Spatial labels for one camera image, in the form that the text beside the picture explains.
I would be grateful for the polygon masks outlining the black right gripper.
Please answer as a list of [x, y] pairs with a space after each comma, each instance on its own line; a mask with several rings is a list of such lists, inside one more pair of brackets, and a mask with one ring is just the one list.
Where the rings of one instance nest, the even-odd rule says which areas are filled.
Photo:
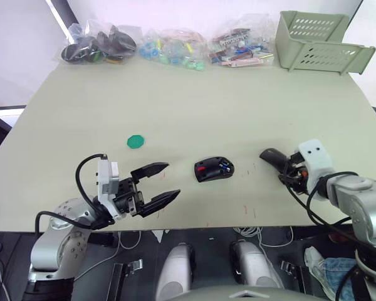
[[295, 152], [290, 157], [283, 156], [282, 168], [284, 174], [278, 175], [281, 183], [297, 194], [308, 194], [308, 170], [305, 167], [304, 157], [299, 152]]

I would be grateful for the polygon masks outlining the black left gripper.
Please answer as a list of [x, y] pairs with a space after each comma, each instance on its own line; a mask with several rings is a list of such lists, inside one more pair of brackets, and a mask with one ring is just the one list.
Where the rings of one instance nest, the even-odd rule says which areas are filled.
[[145, 177], [152, 177], [169, 166], [166, 162], [154, 162], [132, 171], [131, 177], [119, 182], [118, 192], [113, 199], [115, 207], [120, 213], [129, 213], [136, 216], [147, 217], [160, 211], [170, 204], [180, 193], [180, 189], [167, 191], [151, 199], [144, 204], [142, 192], [137, 189], [136, 184]]

